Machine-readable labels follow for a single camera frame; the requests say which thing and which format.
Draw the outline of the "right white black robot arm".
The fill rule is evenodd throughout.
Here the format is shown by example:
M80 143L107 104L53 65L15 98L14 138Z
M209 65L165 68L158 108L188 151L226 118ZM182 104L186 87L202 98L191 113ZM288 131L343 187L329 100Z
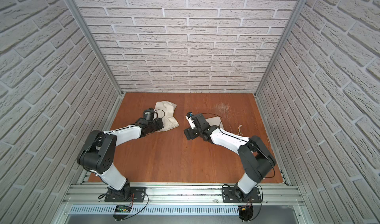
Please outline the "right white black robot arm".
M235 185L235 193L239 199L248 197L268 173L274 170L276 159L260 137L248 138L227 132L217 125L210 125L203 114L189 112L186 119L190 124L184 130L187 140L199 137L239 156L244 169L244 175Z

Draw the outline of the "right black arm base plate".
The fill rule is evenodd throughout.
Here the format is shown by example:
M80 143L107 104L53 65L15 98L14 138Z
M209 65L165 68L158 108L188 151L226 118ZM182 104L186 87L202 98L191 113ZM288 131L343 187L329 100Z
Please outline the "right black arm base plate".
M224 203L262 203L262 194L258 187L254 187L248 194L243 193L237 186L222 186L222 199Z

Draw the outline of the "cream cloth soil bag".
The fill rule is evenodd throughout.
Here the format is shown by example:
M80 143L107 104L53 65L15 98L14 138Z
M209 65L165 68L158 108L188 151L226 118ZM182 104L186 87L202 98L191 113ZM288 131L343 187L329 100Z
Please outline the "cream cloth soil bag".
M224 129L223 123L222 123L222 118L221 117L211 117L207 118L206 121L210 124L210 126L219 126L221 129Z
M163 128L160 132L166 132L179 127L178 121L174 118L174 112L177 105L169 101L158 101L155 105L155 111L158 117L162 119Z

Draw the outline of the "cream bag drawstring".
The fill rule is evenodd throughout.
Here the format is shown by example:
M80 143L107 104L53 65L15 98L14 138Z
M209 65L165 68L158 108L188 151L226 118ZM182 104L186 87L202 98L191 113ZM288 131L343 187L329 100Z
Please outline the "cream bag drawstring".
M243 136L243 134L242 134L242 132L241 132L241 127L242 127L242 125L239 125L239 126L238 126L238 135L239 135L239 136Z

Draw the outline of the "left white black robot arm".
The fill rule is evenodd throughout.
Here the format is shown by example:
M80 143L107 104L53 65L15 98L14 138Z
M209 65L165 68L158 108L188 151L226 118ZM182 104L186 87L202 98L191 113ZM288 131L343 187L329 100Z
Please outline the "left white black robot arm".
M144 138L163 127L161 118L150 121L140 118L136 123L121 129L93 130L79 151L77 163L85 170L98 175L109 188L121 191L127 184L127 179L114 164L116 148L129 141Z

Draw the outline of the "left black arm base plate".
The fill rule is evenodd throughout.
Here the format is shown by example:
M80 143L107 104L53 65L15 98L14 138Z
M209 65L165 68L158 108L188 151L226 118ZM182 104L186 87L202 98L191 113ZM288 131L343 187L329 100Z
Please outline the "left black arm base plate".
M107 193L105 194L104 201L105 202L137 202L143 203L146 187L130 187L126 186L121 190L115 190L112 188L108 188Z

